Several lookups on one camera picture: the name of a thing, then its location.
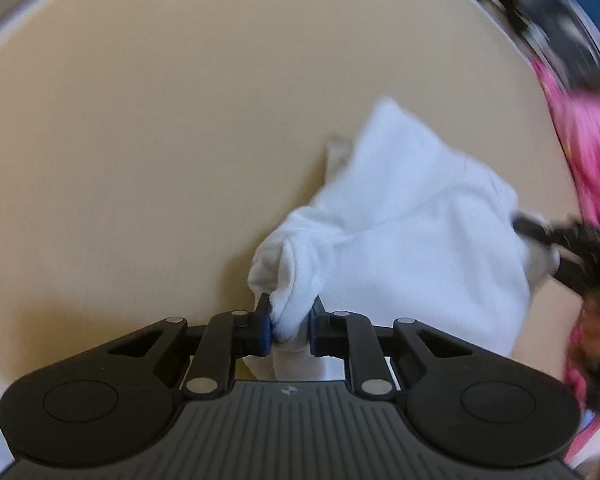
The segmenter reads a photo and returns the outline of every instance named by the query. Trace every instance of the beige table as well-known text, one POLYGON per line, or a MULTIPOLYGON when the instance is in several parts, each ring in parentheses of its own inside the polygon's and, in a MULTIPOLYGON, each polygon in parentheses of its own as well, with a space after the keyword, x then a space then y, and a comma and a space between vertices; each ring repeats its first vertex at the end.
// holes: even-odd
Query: beige table
MULTIPOLYGON (((0 373, 249 308, 251 255, 388 94, 576 211, 536 78, 468 0, 54 0, 0 46, 0 373)), ((516 357, 560 374, 577 300, 516 357)))

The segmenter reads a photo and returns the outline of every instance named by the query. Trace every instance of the ribbed gray panel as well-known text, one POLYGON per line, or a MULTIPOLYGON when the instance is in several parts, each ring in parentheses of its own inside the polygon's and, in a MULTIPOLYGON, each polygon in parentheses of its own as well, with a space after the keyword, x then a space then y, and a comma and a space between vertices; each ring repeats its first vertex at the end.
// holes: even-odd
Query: ribbed gray panel
POLYGON ((389 403, 344 383, 237 382, 191 402, 153 447, 116 464, 58 470, 18 462, 3 480, 574 480, 559 462, 496 472, 421 443, 389 403), (289 394, 286 386, 297 391, 289 394))

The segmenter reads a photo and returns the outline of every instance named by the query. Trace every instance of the pink fabric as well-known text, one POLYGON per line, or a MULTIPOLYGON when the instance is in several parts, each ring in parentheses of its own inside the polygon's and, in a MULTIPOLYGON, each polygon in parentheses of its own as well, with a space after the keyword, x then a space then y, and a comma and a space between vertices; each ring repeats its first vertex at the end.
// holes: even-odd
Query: pink fabric
MULTIPOLYGON (((582 218, 600 226, 600 98, 586 92, 563 92, 550 68, 539 60, 531 63, 542 85, 555 131, 573 174, 582 218)), ((579 327, 574 327, 570 336, 571 346, 578 346, 581 338, 579 327)), ((587 383, 568 359, 564 380, 577 396, 580 407, 584 408, 587 383)), ((576 438, 567 459, 582 448, 599 427, 600 418, 597 417, 576 438)))

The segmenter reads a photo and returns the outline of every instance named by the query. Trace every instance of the silver screw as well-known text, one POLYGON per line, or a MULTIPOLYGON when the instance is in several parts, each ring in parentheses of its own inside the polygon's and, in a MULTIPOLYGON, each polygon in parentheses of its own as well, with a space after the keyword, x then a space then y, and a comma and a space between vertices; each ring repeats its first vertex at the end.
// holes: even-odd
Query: silver screw
POLYGON ((209 377, 196 377, 187 381, 187 390, 194 394, 210 394, 218 389, 218 383, 209 377))
POLYGON ((384 379, 367 379, 362 383, 362 391, 369 395, 386 395, 393 389, 394 386, 384 379))

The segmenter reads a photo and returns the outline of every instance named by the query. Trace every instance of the black handheld tool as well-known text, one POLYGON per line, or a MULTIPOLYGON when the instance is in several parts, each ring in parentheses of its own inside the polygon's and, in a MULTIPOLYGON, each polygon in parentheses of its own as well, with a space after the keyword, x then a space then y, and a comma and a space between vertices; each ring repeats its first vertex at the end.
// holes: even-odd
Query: black handheld tool
POLYGON ((343 359, 346 380, 236 380, 237 358, 269 353, 269 312, 263 295, 206 326, 170 317, 16 381, 1 480, 578 478, 561 460, 578 403, 554 378, 317 298, 311 352, 343 359))
MULTIPOLYGON (((561 283, 581 296, 594 294, 600 304, 600 229, 572 222, 565 226, 543 226, 528 217, 513 222, 515 231, 545 245, 565 248, 579 261, 560 258, 560 267, 554 274, 561 283)), ((600 414, 600 366, 590 370, 588 402, 600 414)))

